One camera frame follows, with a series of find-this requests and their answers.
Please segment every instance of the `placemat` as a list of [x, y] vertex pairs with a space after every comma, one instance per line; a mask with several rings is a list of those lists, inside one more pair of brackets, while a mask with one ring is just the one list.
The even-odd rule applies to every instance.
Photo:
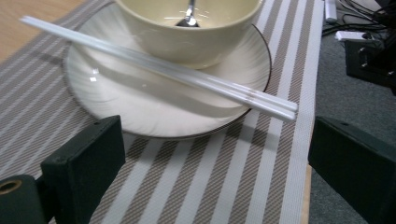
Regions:
[[[87, 1], [56, 23], [77, 29], [111, 1]], [[300, 223], [323, 1], [266, 0], [255, 24], [269, 43], [266, 92], [299, 104], [295, 122], [250, 111], [186, 140], [125, 134], [127, 160], [91, 223]], [[69, 45], [41, 34], [0, 65], [0, 178], [39, 177], [39, 163], [95, 118], [67, 88]]]

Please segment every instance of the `bowl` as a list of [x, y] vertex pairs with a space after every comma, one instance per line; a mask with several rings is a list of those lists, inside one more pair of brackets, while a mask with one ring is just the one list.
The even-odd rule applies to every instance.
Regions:
[[152, 56], [193, 69], [222, 62], [239, 44], [262, 0], [197, 0], [200, 27], [179, 27], [188, 0], [116, 0], [132, 38]]

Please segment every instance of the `wooden table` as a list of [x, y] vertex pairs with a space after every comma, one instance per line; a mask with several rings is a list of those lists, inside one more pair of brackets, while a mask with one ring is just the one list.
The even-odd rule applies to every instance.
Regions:
[[[4, 0], [0, 1], [0, 63], [40, 33], [19, 22], [24, 15], [56, 21], [82, 4], [83, 0]], [[306, 170], [302, 223], [308, 223], [311, 168]]]

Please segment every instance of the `saucer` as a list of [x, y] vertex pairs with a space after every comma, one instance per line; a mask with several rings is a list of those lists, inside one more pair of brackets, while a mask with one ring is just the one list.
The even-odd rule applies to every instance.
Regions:
[[[146, 53], [137, 45], [116, 4], [95, 13], [79, 31]], [[76, 43], [71, 43], [65, 55], [64, 69], [78, 102], [98, 119], [120, 115], [127, 133], [197, 137], [225, 128], [249, 111], [210, 91]], [[252, 25], [226, 60], [201, 71], [263, 91], [271, 73], [271, 56], [261, 33]]]

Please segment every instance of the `white chopstick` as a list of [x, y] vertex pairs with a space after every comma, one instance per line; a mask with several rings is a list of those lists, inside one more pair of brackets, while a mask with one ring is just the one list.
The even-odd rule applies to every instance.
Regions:
[[295, 111], [298, 106], [293, 102], [175, 63], [154, 58], [132, 49], [123, 48], [46, 21], [27, 16], [21, 18], [21, 21], [92, 49], [122, 58], [137, 66], [156, 72], [159, 75], [172, 78], [190, 86], [213, 91], [241, 105], [249, 106], [252, 109], [256, 109], [277, 119], [284, 121], [295, 120]]

